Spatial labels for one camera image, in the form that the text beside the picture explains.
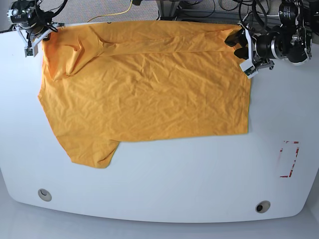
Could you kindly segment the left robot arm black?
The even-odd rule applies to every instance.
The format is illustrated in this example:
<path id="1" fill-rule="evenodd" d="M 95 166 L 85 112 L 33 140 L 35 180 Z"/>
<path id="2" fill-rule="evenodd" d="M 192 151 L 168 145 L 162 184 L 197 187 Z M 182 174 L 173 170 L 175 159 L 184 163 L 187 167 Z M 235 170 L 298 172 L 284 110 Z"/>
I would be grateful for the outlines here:
<path id="1" fill-rule="evenodd" d="M 241 29 L 230 34 L 225 44 L 240 48 L 234 54 L 258 68 L 273 65 L 273 60 L 293 64 L 311 58 L 314 34 L 319 33 L 319 2 L 317 0 L 283 0 L 278 8 L 280 25 L 268 26 L 268 16 L 261 2 L 252 1 L 252 14 L 259 28 L 239 18 Z"/>

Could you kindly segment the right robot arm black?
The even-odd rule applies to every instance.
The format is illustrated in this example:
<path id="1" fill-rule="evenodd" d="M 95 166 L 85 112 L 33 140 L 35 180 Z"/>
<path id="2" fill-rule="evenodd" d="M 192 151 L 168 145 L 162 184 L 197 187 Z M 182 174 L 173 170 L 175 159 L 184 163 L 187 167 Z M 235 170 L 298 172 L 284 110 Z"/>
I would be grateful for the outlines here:
<path id="1" fill-rule="evenodd" d="M 47 30 L 52 30 L 52 17 L 40 9 L 42 0 L 17 0 L 7 11 L 9 22 L 26 32 L 26 39 L 33 41 Z"/>

